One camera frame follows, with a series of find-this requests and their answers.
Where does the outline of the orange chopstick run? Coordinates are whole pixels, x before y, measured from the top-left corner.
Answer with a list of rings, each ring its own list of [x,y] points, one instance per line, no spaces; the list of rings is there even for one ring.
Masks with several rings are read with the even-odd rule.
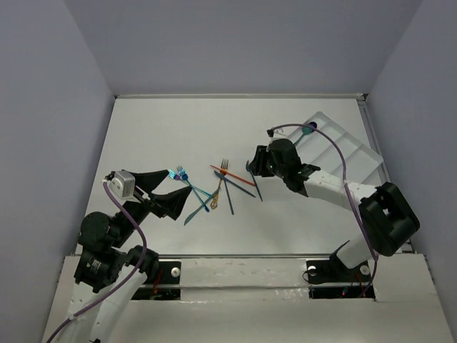
[[[214,165],[210,165],[211,168],[217,170],[218,172],[220,172],[221,174],[223,174],[224,176],[230,176],[230,177],[233,177],[234,179],[237,179],[245,184],[248,184],[248,185],[251,185],[251,186],[255,186],[255,184],[247,179],[244,179],[243,177],[240,177],[236,174],[233,174],[229,171],[227,171],[226,169],[222,169],[221,167],[217,167],[217,166],[214,166]]]

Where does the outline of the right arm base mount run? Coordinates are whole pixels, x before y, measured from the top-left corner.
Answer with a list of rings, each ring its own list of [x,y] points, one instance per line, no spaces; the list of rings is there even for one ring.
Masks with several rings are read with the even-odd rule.
[[[353,269],[332,269],[329,259],[307,260],[302,279],[311,299],[375,299],[371,269],[363,262]]]

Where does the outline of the dark blue knife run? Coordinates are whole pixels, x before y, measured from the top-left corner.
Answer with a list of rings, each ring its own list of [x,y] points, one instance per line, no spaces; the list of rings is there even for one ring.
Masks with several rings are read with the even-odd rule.
[[[256,196],[254,194],[252,194],[250,191],[248,191],[247,189],[244,189],[243,187],[239,186],[238,184],[234,183],[233,181],[231,180],[228,180],[223,174],[217,172],[217,171],[214,171],[214,174],[219,178],[219,179],[222,179],[223,181],[225,181],[226,183],[229,183],[231,184],[232,186],[236,187],[238,190],[244,192],[245,194],[253,197],[253,198],[256,198]]]

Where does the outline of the teal plastic spoon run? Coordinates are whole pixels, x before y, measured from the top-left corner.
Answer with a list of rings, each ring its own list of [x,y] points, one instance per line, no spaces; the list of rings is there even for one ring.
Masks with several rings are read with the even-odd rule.
[[[301,127],[301,135],[293,144],[295,146],[297,146],[305,136],[308,136],[309,134],[312,134],[313,132],[314,132],[314,128],[312,126]]]

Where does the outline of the blue-grey plastic fork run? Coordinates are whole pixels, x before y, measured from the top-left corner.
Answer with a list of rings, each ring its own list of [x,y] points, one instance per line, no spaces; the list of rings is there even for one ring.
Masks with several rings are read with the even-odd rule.
[[[251,167],[249,165],[249,160],[246,161],[246,171],[250,174],[251,178],[252,178],[252,181],[254,183],[254,187],[256,188],[256,191],[257,191],[257,194],[258,194],[258,197],[261,201],[263,201],[263,197],[261,195],[261,192],[260,192],[260,189],[258,187],[258,184],[256,182],[256,179],[255,179],[255,176],[253,174],[253,172],[251,171]]]

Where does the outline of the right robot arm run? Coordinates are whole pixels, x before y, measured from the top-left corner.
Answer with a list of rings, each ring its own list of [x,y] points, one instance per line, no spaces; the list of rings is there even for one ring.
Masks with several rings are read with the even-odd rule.
[[[418,217],[395,184],[349,182],[318,166],[304,164],[288,139],[258,145],[249,169],[255,176],[282,179],[292,192],[355,214],[362,225],[361,235],[342,244],[331,255],[328,270],[334,279],[347,279],[355,267],[369,259],[392,256],[420,228]]]

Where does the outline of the teal plastic knife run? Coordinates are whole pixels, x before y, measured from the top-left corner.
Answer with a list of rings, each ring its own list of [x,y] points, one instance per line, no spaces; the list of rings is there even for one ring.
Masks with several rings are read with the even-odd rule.
[[[214,193],[212,193],[204,202],[201,204],[200,207],[198,207],[195,211],[190,213],[186,219],[184,220],[184,226],[186,226],[202,209],[205,208],[205,206],[216,196],[216,193],[218,192],[219,189],[217,189]]]

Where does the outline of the iridescent blue fork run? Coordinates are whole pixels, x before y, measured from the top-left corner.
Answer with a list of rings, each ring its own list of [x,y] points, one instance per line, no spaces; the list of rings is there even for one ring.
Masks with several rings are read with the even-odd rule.
[[[194,186],[189,181],[189,176],[186,173],[185,169],[182,166],[177,166],[177,172],[179,176],[192,188],[192,191],[199,202],[204,206],[206,212],[209,212],[209,208],[204,204],[203,199],[198,195],[198,192],[195,190]]]

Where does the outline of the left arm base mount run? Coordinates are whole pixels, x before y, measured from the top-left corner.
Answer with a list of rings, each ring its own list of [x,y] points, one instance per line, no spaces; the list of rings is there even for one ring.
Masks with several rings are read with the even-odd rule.
[[[174,301],[181,298],[181,260],[160,259],[159,270],[147,279],[132,296],[132,300]]]

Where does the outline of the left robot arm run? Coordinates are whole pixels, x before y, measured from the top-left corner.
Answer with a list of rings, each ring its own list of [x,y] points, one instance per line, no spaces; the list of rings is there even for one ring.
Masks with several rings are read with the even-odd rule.
[[[118,208],[114,215],[87,214],[80,226],[82,248],[74,288],[58,342],[108,342],[129,301],[146,285],[152,299],[176,299],[181,263],[165,261],[148,249],[139,225],[148,215],[178,219],[191,187],[168,194],[154,189],[168,177],[166,170],[147,173],[113,171],[102,181]]]

